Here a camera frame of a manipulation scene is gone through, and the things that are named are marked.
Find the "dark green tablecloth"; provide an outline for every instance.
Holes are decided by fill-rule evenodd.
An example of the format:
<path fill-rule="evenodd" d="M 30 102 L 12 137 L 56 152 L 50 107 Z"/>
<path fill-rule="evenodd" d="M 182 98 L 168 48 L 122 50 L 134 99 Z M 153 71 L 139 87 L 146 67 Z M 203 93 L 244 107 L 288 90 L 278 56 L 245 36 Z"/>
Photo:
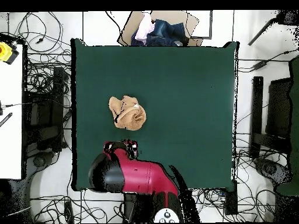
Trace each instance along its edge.
<path fill-rule="evenodd" d="M 174 165 L 189 188 L 232 189 L 236 47 L 87 47 L 73 40 L 76 188 L 89 187 L 105 141 L 129 138 L 138 142 L 139 159 L 162 163 L 170 174 Z M 124 95 L 147 113 L 138 131 L 114 126 L 108 102 Z"/>

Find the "tangled wires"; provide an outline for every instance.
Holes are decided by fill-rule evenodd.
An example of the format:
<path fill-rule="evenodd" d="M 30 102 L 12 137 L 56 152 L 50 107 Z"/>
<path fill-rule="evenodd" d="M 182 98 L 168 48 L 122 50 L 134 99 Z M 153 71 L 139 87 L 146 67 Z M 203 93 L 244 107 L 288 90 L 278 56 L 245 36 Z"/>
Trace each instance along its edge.
<path fill-rule="evenodd" d="M 47 224 L 68 224 L 70 221 L 73 221 L 75 224 L 81 224 L 86 218 L 90 218 L 94 223 L 110 223 L 114 218 L 119 217 L 126 220 L 126 217 L 123 215 L 121 208 L 124 204 L 123 201 L 117 200 L 99 200 L 100 202 L 120 202 L 119 206 L 114 206 L 113 210 L 115 215 L 110 219 L 107 216 L 107 213 L 99 207 L 90 207 L 87 204 L 87 201 L 84 197 L 81 200 L 76 201 L 67 195 L 55 195 L 50 197 L 39 197 L 32 198 L 30 200 L 44 200 L 49 201 L 49 203 L 44 206 L 39 213 L 34 217 L 34 223 L 47 223 Z M 75 213 L 72 217 L 69 217 L 69 212 L 65 208 L 65 203 L 71 201 L 72 207 L 79 207 L 80 212 Z"/>

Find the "black stand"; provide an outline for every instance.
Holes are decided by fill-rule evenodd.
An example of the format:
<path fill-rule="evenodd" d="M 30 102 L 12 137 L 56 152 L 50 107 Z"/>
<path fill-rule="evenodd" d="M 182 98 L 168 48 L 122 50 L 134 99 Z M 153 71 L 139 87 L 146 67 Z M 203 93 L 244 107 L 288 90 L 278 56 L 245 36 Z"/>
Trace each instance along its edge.
<path fill-rule="evenodd" d="M 273 81 L 270 85 L 287 84 L 288 79 L 281 79 Z M 268 134 L 262 134 L 262 110 L 263 110 L 263 77 L 255 76 L 253 78 L 252 89 L 252 114 L 251 114 L 251 140 L 249 142 L 249 156 L 252 159 L 259 157 L 260 146 L 265 146 L 270 149 L 274 149 L 281 153 L 290 153 L 291 145 L 290 139 L 280 138 L 278 136 L 285 137 L 285 132 L 288 130 L 288 118 L 283 116 L 284 112 L 288 113 L 288 105 L 286 104 L 287 96 L 280 97 L 288 94 L 288 87 L 276 87 L 276 90 L 270 91 L 269 87 L 269 106 L 268 106 L 268 120 L 266 131 Z M 274 119 L 274 116 L 286 118 L 287 120 L 278 122 Z"/>

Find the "black cable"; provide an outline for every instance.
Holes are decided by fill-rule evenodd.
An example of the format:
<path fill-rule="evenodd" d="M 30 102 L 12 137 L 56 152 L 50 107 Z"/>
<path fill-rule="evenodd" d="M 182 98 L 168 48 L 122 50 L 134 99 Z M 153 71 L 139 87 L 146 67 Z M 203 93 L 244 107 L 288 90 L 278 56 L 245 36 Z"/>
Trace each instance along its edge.
<path fill-rule="evenodd" d="M 107 11 L 105 11 L 105 13 L 106 13 L 106 15 L 108 15 L 108 17 L 112 20 L 112 22 L 114 22 L 115 23 L 115 25 L 118 27 L 118 29 L 119 29 L 119 36 L 120 36 L 120 38 L 121 38 L 121 40 L 123 41 L 123 43 L 124 44 L 126 44 L 127 46 L 129 46 L 124 40 L 123 40 L 123 34 L 121 33 L 121 31 L 120 31 L 120 27 L 119 27 L 119 25 L 117 24 L 117 22 L 107 13 Z"/>
<path fill-rule="evenodd" d="M 264 67 L 268 62 L 270 62 L 271 60 L 277 58 L 278 56 L 280 55 L 283 55 L 283 54 L 288 54 L 288 53 L 292 53 L 294 51 L 298 51 L 298 49 L 295 49 L 295 50 L 291 50 L 291 51 L 284 51 L 276 56 L 274 56 L 273 58 L 270 58 L 270 59 L 267 59 L 267 60 L 264 60 L 264 61 L 260 61 L 258 62 L 257 64 L 255 64 L 254 66 L 250 67 L 250 68 L 239 68 L 239 69 L 251 69 L 250 71 L 238 71 L 238 72 L 243 72 L 243 73 L 248 73 L 248 72 L 252 72 L 252 71 L 257 71 L 258 69 L 261 69 L 262 67 Z"/>
<path fill-rule="evenodd" d="M 252 112 L 249 113 L 248 115 L 246 115 L 244 118 L 247 118 L 247 117 L 250 116 L 251 114 L 252 114 Z M 240 120 L 237 122 L 237 125 L 238 125 L 244 118 L 240 119 Z"/>
<path fill-rule="evenodd" d="M 261 204 L 259 204 L 258 203 L 258 196 L 259 196 L 259 194 L 260 193 L 262 193 L 262 192 L 264 192 L 264 191 L 267 191 L 267 192 L 270 192 L 270 193 L 272 193 L 273 195 L 277 195 L 275 192 L 273 192 L 273 191 L 270 191 L 270 190 L 267 190 L 267 189 L 264 189 L 264 190 L 261 190 L 261 191 L 259 191 L 257 194 L 256 194 L 256 201 L 255 201 L 255 205 L 256 205 L 256 209 L 257 209 L 257 211 L 258 211 L 258 214 L 259 214 L 259 216 L 260 216 L 260 218 L 263 220 L 263 222 L 266 222 L 266 220 L 261 216 L 261 213 L 260 213 L 260 208 L 259 208 L 259 206 L 261 205 Z"/>

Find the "floor tile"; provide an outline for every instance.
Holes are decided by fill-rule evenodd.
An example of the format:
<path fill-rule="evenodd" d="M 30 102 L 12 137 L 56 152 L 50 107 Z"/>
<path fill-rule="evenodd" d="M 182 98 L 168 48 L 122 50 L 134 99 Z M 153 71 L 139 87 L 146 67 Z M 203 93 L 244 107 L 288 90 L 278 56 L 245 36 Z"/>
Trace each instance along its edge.
<path fill-rule="evenodd" d="M 123 29 L 130 11 L 107 11 L 108 15 Z M 120 32 L 105 11 L 84 12 L 84 42 L 88 46 L 120 46 Z"/>
<path fill-rule="evenodd" d="M 8 31 L 8 15 L 7 13 L 0 13 L 0 33 L 7 32 L 7 31 Z"/>
<path fill-rule="evenodd" d="M 201 46 L 223 47 L 232 41 L 233 10 L 214 10 L 212 39 L 203 40 Z"/>
<path fill-rule="evenodd" d="M 198 18 L 199 23 L 195 27 L 193 37 L 208 37 L 210 34 L 210 10 L 187 10 L 187 13 Z"/>
<path fill-rule="evenodd" d="M 298 48 L 295 27 L 269 27 L 251 46 L 248 43 L 262 27 L 277 14 L 277 10 L 235 10 L 234 41 L 240 42 L 239 58 L 267 60 L 275 55 Z M 299 52 L 281 55 L 277 60 L 291 60 Z"/>
<path fill-rule="evenodd" d="M 53 12 L 62 26 L 48 12 L 34 12 L 33 14 L 38 17 L 31 15 L 27 18 L 29 31 L 34 32 L 30 33 L 26 39 L 30 46 L 28 52 L 56 51 L 61 53 L 63 49 L 70 49 L 71 38 L 82 38 L 82 12 Z M 23 22 L 20 30 L 18 26 L 25 15 L 25 12 L 10 13 L 9 26 L 11 33 L 18 35 L 20 31 L 25 37 L 27 36 L 26 20 Z M 36 44 L 44 34 L 48 37 L 45 37 L 41 43 Z M 59 42 L 56 44 L 56 39 L 62 39 L 62 48 Z"/>

